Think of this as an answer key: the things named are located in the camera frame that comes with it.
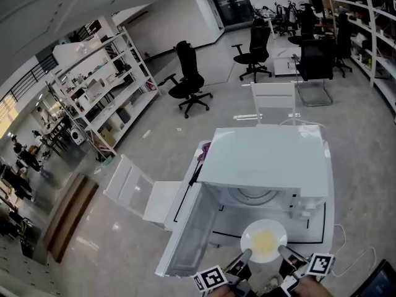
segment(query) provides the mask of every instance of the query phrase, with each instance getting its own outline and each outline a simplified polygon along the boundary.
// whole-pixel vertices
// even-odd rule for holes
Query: glass door
[[[224,26],[253,20],[250,0],[213,0]]]

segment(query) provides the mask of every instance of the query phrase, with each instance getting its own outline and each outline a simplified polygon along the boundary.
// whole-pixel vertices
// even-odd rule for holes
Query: tiled floor
[[[245,67],[234,64],[236,50],[230,46],[243,43],[249,47],[249,30],[230,32],[214,46],[197,52],[198,68],[211,91],[206,98],[210,111],[197,106],[185,119],[178,101],[167,95],[170,83],[163,86],[158,97],[139,121],[129,130],[119,154],[126,154],[154,180],[182,180],[198,143],[210,140],[217,127],[254,126],[255,120],[238,121],[233,116],[254,114],[249,87],[241,87],[238,76]],[[286,38],[273,41],[269,49],[287,46]],[[337,256],[334,271],[340,273],[366,248],[374,246],[378,261],[388,259],[396,267],[394,242],[396,235],[396,126],[394,117],[376,89],[354,64],[353,73],[341,78],[335,71],[327,83],[334,104],[306,108],[296,97],[297,112],[307,121],[326,126],[324,137],[329,141],[335,185],[335,221],[344,226],[348,237],[345,248]],[[273,70],[269,59],[266,66]],[[157,74],[156,80],[176,72],[181,77],[178,60]],[[277,82],[291,78],[268,78],[258,82]],[[142,140],[148,130],[151,133]],[[199,296],[191,279],[160,278],[154,274],[170,234],[143,222],[102,194],[116,168],[119,157],[98,174],[92,174],[97,162],[93,153],[84,159],[80,171],[100,183],[61,265],[53,265],[66,296]],[[342,244],[342,234],[335,230],[334,248]],[[225,266],[239,254],[238,248],[208,248],[201,269],[219,264]],[[341,278],[332,275],[324,285],[335,297],[349,296],[368,276],[372,254],[366,254],[354,268]],[[255,287],[264,286],[277,272],[278,261],[252,265]]]

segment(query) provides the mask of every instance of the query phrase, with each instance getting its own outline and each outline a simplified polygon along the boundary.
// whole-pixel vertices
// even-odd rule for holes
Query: chair armrest
[[[295,54],[293,54],[293,56],[291,58],[293,58],[296,62],[300,62],[301,61],[300,58],[297,55],[295,55]]]
[[[176,74],[171,74],[170,76],[168,76],[167,78],[165,78],[163,81],[161,81],[161,82],[158,84],[158,87],[159,87],[159,86],[162,86],[165,82],[167,82],[167,81],[170,80],[170,79],[174,82],[175,85],[178,85],[178,82],[177,82],[176,79],[174,78],[175,76],[176,76]]]
[[[242,44],[235,44],[235,45],[232,45],[231,47],[236,47],[238,49],[239,55],[242,55],[241,46],[242,46]]]

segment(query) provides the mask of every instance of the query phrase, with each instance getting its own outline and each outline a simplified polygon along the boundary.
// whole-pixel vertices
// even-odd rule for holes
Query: microwave door
[[[188,277],[197,273],[219,209],[218,200],[205,186],[195,183],[190,188],[157,275]]]

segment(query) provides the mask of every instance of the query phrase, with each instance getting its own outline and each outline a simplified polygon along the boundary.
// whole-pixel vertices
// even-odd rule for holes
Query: metal shelving unit
[[[102,65],[101,68],[96,70],[92,75],[87,77],[84,82],[74,87],[72,90],[68,88],[70,85],[72,85],[72,83],[70,82],[66,84],[66,87],[63,86],[64,81],[68,78],[68,73],[70,73],[73,68],[84,63],[84,61],[86,61],[89,57],[104,49],[105,46],[110,45],[111,43],[114,43],[114,46],[117,50],[121,50],[120,52],[118,52],[118,55],[116,57],[112,59],[109,57],[108,61],[104,65]],[[103,69],[105,66],[114,63],[116,60],[122,60],[122,62],[129,65],[130,68],[127,71],[123,72],[120,76],[115,77],[114,80],[112,80],[111,82],[106,82],[103,89],[101,89],[101,92],[97,94],[96,97],[89,103],[88,107],[85,106],[82,110],[75,102],[74,95],[79,90],[85,92],[89,82],[95,78],[95,74],[100,69]],[[103,104],[101,100],[105,96],[107,96],[112,89],[114,89],[118,85],[122,85],[124,83],[124,78],[126,78],[127,76],[130,76],[130,84],[126,86],[120,94],[118,94],[116,97],[113,97],[113,100],[111,100],[91,121],[89,121],[86,115],[95,106],[97,106],[97,104]],[[106,40],[100,46],[91,50],[83,58],[80,58],[78,61],[72,63],[67,68],[56,74],[53,74],[53,78],[53,86],[57,85],[56,92],[58,94],[63,94],[62,97],[67,101],[69,106],[72,106],[75,109],[76,115],[73,117],[74,122],[76,122],[77,120],[83,120],[86,126],[85,128],[82,128],[84,128],[84,131],[86,132],[88,137],[91,138],[90,141],[101,141],[101,144],[96,144],[96,148],[100,151],[111,152],[115,155],[117,154],[114,150],[116,144],[121,140],[123,135],[127,132],[127,130],[138,118],[141,112],[143,112],[143,110],[147,107],[147,105],[149,105],[149,103],[155,98],[155,96],[157,94],[161,94],[161,91],[157,87],[157,83],[154,81],[153,76],[147,69],[147,66],[145,65],[142,57],[140,56],[132,39],[125,30],[124,32],[117,34],[115,37]],[[110,119],[110,117],[116,113],[116,110],[120,108],[123,104],[125,104],[137,92],[140,92],[140,96],[132,104],[132,112],[128,112],[130,120],[128,120],[128,122],[124,124],[121,130],[112,133],[115,143],[110,146],[110,144],[101,135],[101,129]]]
[[[370,79],[370,86],[376,85],[379,91],[382,92],[386,100],[389,102],[390,106],[396,113],[396,65],[394,62],[389,61],[387,58],[383,58],[379,52],[377,52],[377,39],[381,39],[382,41],[386,42],[391,48],[394,48],[396,50],[396,41],[394,41],[391,38],[386,37],[385,35],[381,34],[380,32],[377,31],[376,28],[376,15],[381,14],[385,17],[388,17],[389,19],[396,21],[396,16],[389,14],[388,12],[382,11],[375,9],[372,5],[372,0],[367,0],[367,5],[365,4],[360,4],[357,2],[352,2],[352,1],[347,1],[347,0],[331,0],[332,2],[332,12],[334,15],[337,16],[337,14],[334,12],[334,2],[338,3],[345,3],[345,4],[351,4],[353,6],[358,6],[362,7],[364,9],[367,9],[369,11],[370,15],[370,24],[362,24],[359,23],[358,21],[350,20],[350,23],[353,25],[357,25],[360,28],[366,30],[367,32],[371,33],[371,41],[372,41],[372,50],[370,51],[368,49],[365,49],[365,52],[368,53],[372,57],[372,62],[371,62],[371,70],[368,69],[361,61],[359,61],[359,58],[352,55],[351,59],[365,72],[369,79]],[[357,43],[356,39],[352,38],[351,39],[353,43],[359,45],[361,47],[361,44]],[[376,66],[377,62],[393,77],[394,80],[392,79],[380,79],[376,78]]]

